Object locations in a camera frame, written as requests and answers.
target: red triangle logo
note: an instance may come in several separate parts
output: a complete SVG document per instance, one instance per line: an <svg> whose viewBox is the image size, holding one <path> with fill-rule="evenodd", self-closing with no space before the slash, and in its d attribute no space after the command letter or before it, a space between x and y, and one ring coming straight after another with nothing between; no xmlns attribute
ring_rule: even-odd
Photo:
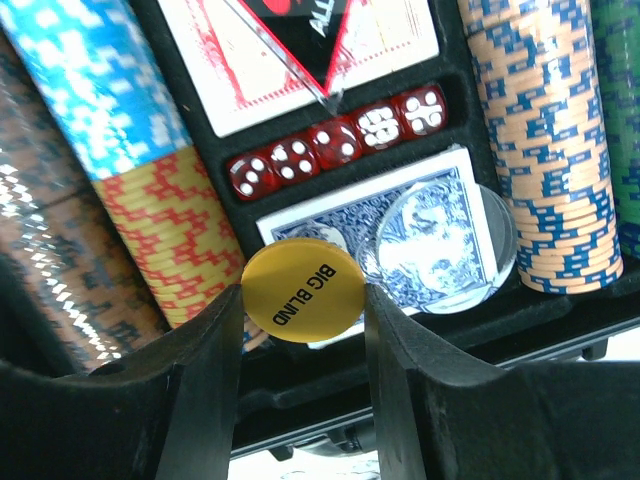
<svg viewBox="0 0 640 480"><path fill-rule="evenodd" d="M354 0L238 0L275 53L293 64L305 83L330 95Z"/></svg>

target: black foam insert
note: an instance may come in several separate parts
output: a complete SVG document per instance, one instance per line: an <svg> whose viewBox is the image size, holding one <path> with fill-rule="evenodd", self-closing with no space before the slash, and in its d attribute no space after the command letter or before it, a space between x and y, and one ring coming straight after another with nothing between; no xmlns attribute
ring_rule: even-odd
<svg viewBox="0 0 640 480"><path fill-rule="evenodd" d="M263 246L255 224L259 218L432 156L452 144L469 149L476 181L499 191L457 2L425 1L431 8L440 55L349 90L341 113L436 82L446 97L449 125L433 136L363 157L305 183L283 188L262 200L243 202L228 181L226 162L240 153L326 120L329 114L318 104L309 105L229 137L216 137L159 6L154 1L130 0L247 257ZM602 291L572 297L540 294L524 287L514 271L498 294L468 312L414 318L469 350L541 325L553 326L554 322L561 325L559 322L584 321L588 326L602 320L611 325L622 324L632 317L640 317L640 262L625 260L623 279ZM607 315L607 318L590 319L588 312ZM369 401L362 338L350 338L320 351L274 343L277 348L254 352L244 359L236 447L349 413L349 409L360 408Z"/></svg>

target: playing card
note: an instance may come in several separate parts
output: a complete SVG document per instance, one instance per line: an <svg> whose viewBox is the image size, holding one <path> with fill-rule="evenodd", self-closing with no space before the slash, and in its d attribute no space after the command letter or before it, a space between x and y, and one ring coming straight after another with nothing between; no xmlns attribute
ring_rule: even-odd
<svg viewBox="0 0 640 480"><path fill-rule="evenodd" d="M482 264L482 278L478 280L490 283L496 274L496 260L482 199L473 178L469 152L465 148L452 148L438 156L289 207L261 218L257 226L267 245L293 237L327 240L356 259L367 282L386 289L386 279L376 258L381 220L414 185L423 182L447 184L452 181L465 186L459 207L466 212L462 221L467 222L467 227L473 230L474 243L470 248L474 258L477 258L475 261ZM387 290L408 315L426 311L426 305L420 304L423 295L419 291L420 286L407 284L403 285L402 291ZM349 334L361 331L362 325L356 325Z"/></svg>
<svg viewBox="0 0 640 480"><path fill-rule="evenodd" d="M219 137L315 101L226 0L158 2ZM354 0L341 45L331 92L439 53L427 0Z"/></svg>

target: poker chip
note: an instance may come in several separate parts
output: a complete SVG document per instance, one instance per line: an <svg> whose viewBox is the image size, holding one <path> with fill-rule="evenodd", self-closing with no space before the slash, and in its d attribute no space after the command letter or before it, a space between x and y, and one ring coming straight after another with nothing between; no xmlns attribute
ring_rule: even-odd
<svg viewBox="0 0 640 480"><path fill-rule="evenodd" d="M1 20L92 181L191 143L126 2L11 1Z"/></svg>
<svg viewBox="0 0 640 480"><path fill-rule="evenodd" d="M622 0L592 2L611 178L625 254L640 258L640 22Z"/></svg>
<svg viewBox="0 0 640 480"><path fill-rule="evenodd" d="M244 353L255 350L269 339L269 334L258 327L248 315L244 316L244 334L242 336L242 351Z"/></svg>
<svg viewBox="0 0 640 480"><path fill-rule="evenodd" d="M556 281L558 284L555 284L552 281L547 279L539 278L539 277L531 277L526 272L522 270L518 270L520 273L520 279L522 283L533 290L537 290L543 293L554 293L558 295L577 295L580 293L593 292L595 290L600 290L605 288L616 280L622 277L624 273L624 264L622 262L622 258L620 258L615 265L608 268L606 271L601 272L597 275L592 275L592 281L583 281L583 279L579 279L578 281L571 282L569 285L565 285L568 283L566 280L563 282L561 280Z"/></svg>
<svg viewBox="0 0 640 480"><path fill-rule="evenodd" d="M19 308L46 332L43 353L89 373L160 338L167 325L4 36L0 57L5 293L24 291ZM51 366L60 367L55 358Z"/></svg>
<svg viewBox="0 0 640 480"><path fill-rule="evenodd" d="M264 247L247 263L241 282L249 317L290 342L340 335L358 320L365 304L365 279L355 260L315 238Z"/></svg>
<svg viewBox="0 0 640 480"><path fill-rule="evenodd" d="M603 50L587 0L458 4L523 283L555 294L607 286L622 273L616 213L633 215L640 196L637 172L617 173L609 153L607 108L635 113L640 102L610 82L601 91L595 53L640 92L640 70L618 68L633 49ZM636 126L631 116L613 121ZM640 135L637 148L640 159Z"/></svg>
<svg viewBox="0 0 640 480"><path fill-rule="evenodd" d="M193 147L93 184L172 326L240 279L242 254Z"/></svg>

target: blue and white poker chip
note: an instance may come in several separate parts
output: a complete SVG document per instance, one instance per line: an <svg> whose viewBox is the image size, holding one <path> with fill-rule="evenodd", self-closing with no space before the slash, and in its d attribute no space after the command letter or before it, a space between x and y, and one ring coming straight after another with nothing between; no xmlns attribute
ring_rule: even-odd
<svg viewBox="0 0 640 480"><path fill-rule="evenodd" d="M537 232L537 233L550 233L550 232L564 232L567 230L575 229L582 225L589 225L591 223L598 222L605 218L610 218L612 215L615 215L615 206L613 202L609 207L606 207L601 210L590 211L579 218L572 218L570 220L566 220L558 223L523 223L519 222L518 229L521 232Z"/></svg>
<svg viewBox="0 0 640 480"><path fill-rule="evenodd" d="M603 216L599 220L596 220L595 223L591 225L580 225L575 228L565 229L565 230L551 230L546 232L523 232L518 231L518 238L526 240L527 242L531 242L534 245L544 244L547 242L553 242L552 247L542 247L542 248L553 248L555 246L555 242L559 242L561 240L571 240L581 237L586 237L587 235L591 235L594 232L600 231L602 228L605 228L610 225L610 223L615 218L615 210L610 210L606 216Z"/></svg>
<svg viewBox="0 0 640 480"><path fill-rule="evenodd" d="M541 87L541 90L543 95L538 98L543 98L546 103L536 104L535 110L526 110L514 114L516 116L515 119L511 118L513 115L507 115L506 112L502 115L498 112L494 113L490 110L491 106L489 106L486 110L485 123L487 127L497 132L501 129L518 129L519 123L513 120L518 122L538 120L561 122L565 118L582 113L586 113L588 119L593 119L598 115L603 116L604 114L597 86L591 92L584 92L579 97L572 98L561 97L560 92L546 92L544 87ZM531 91L531 93L535 96L538 95L536 90Z"/></svg>
<svg viewBox="0 0 640 480"><path fill-rule="evenodd" d="M607 161L609 158L608 151L606 150L606 143L600 146L602 151L598 154L600 160L606 156ZM496 152L493 151L493 160L497 167L501 168L517 168L528 167L533 173L537 170L536 165L553 166L558 162L562 162L563 165L571 167L574 165L582 165L594 158L594 149L589 145L583 145L578 143L577 145L556 145L550 147L545 145L543 147L524 148L519 152Z"/></svg>
<svg viewBox="0 0 640 480"><path fill-rule="evenodd" d="M574 125L571 128L554 132L550 135L550 141L543 138L521 138L519 140L508 139L502 142L493 142L492 150L497 153L501 152L523 152L524 156L532 157L536 154L533 152L545 152L563 149L566 144L569 145L591 145L597 147L606 145L606 134L604 121L595 119L585 124Z"/></svg>
<svg viewBox="0 0 640 480"><path fill-rule="evenodd" d="M558 213L540 212L532 214L527 209L514 209L515 217L518 221L518 227L520 229L530 230L531 225L537 225L538 231L544 231L544 226L549 226L548 230L558 231L555 228L556 225L573 225L576 220L587 216L598 215L594 221L598 221L602 216L607 216L611 210L615 209L613 199L601 200L601 201L589 201L584 204L581 203L575 209L567 210Z"/></svg>
<svg viewBox="0 0 640 480"><path fill-rule="evenodd" d="M500 127L487 127L489 139L496 145L522 140L539 138L548 139L550 143L561 142L580 135L585 135L585 127L594 120L604 123L602 112L587 111L577 112L575 117L559 117L558 119L547 116L533 120L526 120L522 124L505 125Z"/></svg>
<svg viewBox="0 0 640 480"><path fill-rule="evenodd" d="M568 280L576 278L584 278L586 283L592 283L588 280L590 279L592 281L597 281L598 279L601 279L603 276L603 272L606 272L606 269L618 263L621 256L622 253L618 248L618 251L614 253L610 258L597 265L587 265L586 267L582 268L571 268L562 271L539 270L535 268L524 267L520 264L518 264L518 267L521 271L529 274L532 279L540 279L541 281L536 281L536 283L540 283L542 285L546 284L549 286L554 286L553 280Z"/></svg>
<svg viewBox="0 0 640 480"><path fill-rule="evenodd" d="M545 105L549 105L550 108L558 108L557 102L568 101L586 92L595 91L598 77L595 66L590 65L577 76L571 77L566 88L560 88L560 91L554 90L557 84L544 84L542 79L538 80L535 86L518 85L518 88L521 87L522 90L515 93L507 92L506 85L506 82L498 82L496 88L490 88L488 92L487 86L482 85L479 93L485 112L490 112L491 115L511 116L536 110Z"/></svg>
<svg viewBox="0 0 640 480"><path fill-rule="evenodd" d="M547 251L554 249L571 249L573 253L587 252L598 248L603 243L603 239L608 235L617 234L615 222L611 222L600 230L584 235L578 238L550 240L547 242L536 242L530 240L518 239L518 251L529 253L531 255L543 255Z"/></svg>
<svg viewBox="0 0 640 480"><path fill-rule="evenodd" d="M535 14L536 12L531 12L530 15L523 15L520 18L528 18ZM570 26L572 30L581 29L589 25L587 9L583 2L579 0L551 2L550 8L544 9L543 14L547 24L555 22L558 25ZM526 39L526 35L523 35L517 26L512 25L510 20L506 20L470 37L469 46L475 47L488 42L496 48L504 43L519 42L524 39Z"/></svg>
<svg viewBox="0 0 640 480"><path fill-rule="evenodd" d="M563 179L555 179L546 182L522 182L515 183L509 178L500 177L500 187L502 193L506 197L516 199L531 199L536 200L540 198L548 198L560 195L568 195L573 192L580 191L586 186L593 185L596 182L601 182L608 179L611 175L611 169L607 165L600 169L599 172L594 174L588 174L585 176L570 176L567 175Z"/></svg>
<svg viewBox="0 0 640 480"><path fill-rule="evenodd" d="M577 200L591 198L592 196L596 195L598 192L600 192L603 189L603 187L605 186L604 185L605 182L606 184L609 184L609 179L606 179L594 185L589 185L585 188L576 190L571 193L566 193L563 195L555 195L553 198L509 199L509 203L514 207L529 208L532 210L539 209L539 208L543 208L543 209L553 208L553 206L549 205L549 203L553 202L554 200L557 200L558 204L568 204L571 202L575 202Z"/></svg>
<svg viewBox="0 0 640 480"><path fill-rule="evenodd" d="M581 39L571 41L571 51L560 48L562 39L550 37L544 41L529 37L526 40L505 44L500 49L491 52L489 59L472 55L471 61L477 83L485 80L516 76L519 73L542 67L542 73L548 82L550 75L558 75L558 78L567 76L572 65L578 65L578 58L592 56L591 42L585 35ZM569 63L567 56L574 57L574 62Z"/></svg>
<svg viewBox="0 0 640 480"><path fill-rule="evenodd" d="M550 0L458 0L467 35L474 35L504 20L548 8Z"/></svg>
<svg viewBox="0 0 640 480"><path fill-rule="evenodd" d="M607 150L600 153L593 152L591 149L585 150L584 154L578 157L578 159L582 160L578 161L575 160L575 155L570 155L569 158L573 159L572 161L560 159L549 163L528 164L526 166L520 166L525 163L523 161L505 160L497 157L497 155L494 155L494 158L496 159L498 179L510 182L518 182L523 178L533 177L542 183L553 183L555 180L570 177L574 173L593 170L596 167L598 170L605 170L611 167Z"/></svg>
<svg viewBox="0 0 640 480"><path fill-rule="evenodd" d="M191 144L122 0L7 0L0 18L91 180Z"/></svg>
<svg viewBox="0 0 640 480"><path fill-rule="evenodd" d="M572 279L573 280L581 279L581 280L584 280L585 284L589 284L594 282L600 282L606 279L610 275L609 269L612 266L617 266L620 260L621 260L620 253L614 254L614 256L612 256L609 260L607 260L606 262L603 262L603 264L601 265L602 270L599 270L595 273L590 273L590 274L585 274L584 271L585 270L590 271L591 268L577 269L577 270L567 271L567 272L556 272L557 275L550 276L550 277L542 276L539 274L538 275L532 274L531 270L529 271L526 271L524 269L521 269L521 270L529 274L533 282L538 283L540 285L548 286L548 287L558 287L560 286L558 284L561 283L563 280L572 280Z"/></svg>
<svg viewBox="0 0 640 480"><path fill-rule="evenodd" d="M610 242L602 250L590 250L588 252L576 253L574 255L564 255L557 257L543 257L540 255L531 255L525 252L517 252L516 259L518 266L525 272L530 269L545 271L574 271L578 269L586 269L594 265L594 259L601 258L598 256L601 251L605 251L604 256L613 255L615 243Z"/></svg>
<svg viewBox="0 0 640 480"><path fill-rule="evenodd" d="M606 288L617 281L624 272L624 264L622 259L618 259L616 263L606 270L594 275L589 275L580 279L557 279L549 280L540 277L531 277L526 272L518 269L522 282L534 290L544 293L553 293L557 295L574 295L579 293L587 293L594 290ZM571 283L570 285L558 285L559 283Z"/></svg>

